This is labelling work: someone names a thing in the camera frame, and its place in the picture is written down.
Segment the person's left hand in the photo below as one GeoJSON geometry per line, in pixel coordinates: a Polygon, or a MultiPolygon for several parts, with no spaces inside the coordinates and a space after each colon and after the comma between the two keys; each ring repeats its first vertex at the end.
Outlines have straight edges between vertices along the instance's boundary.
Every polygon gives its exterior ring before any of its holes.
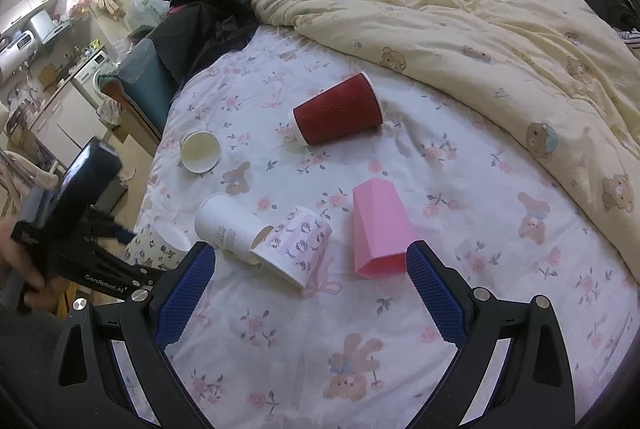
{"type": "Polygon", "coordinates": [[[9,271],[14,271],[18,276],[35,290],[43,290],[44,279],[36,270],[32,260],[21,245],[18,245],[11,237],[14,220],[12,218],[2,218],[0,223],[0,265],[1,276],[8,275],[9,271]]]}

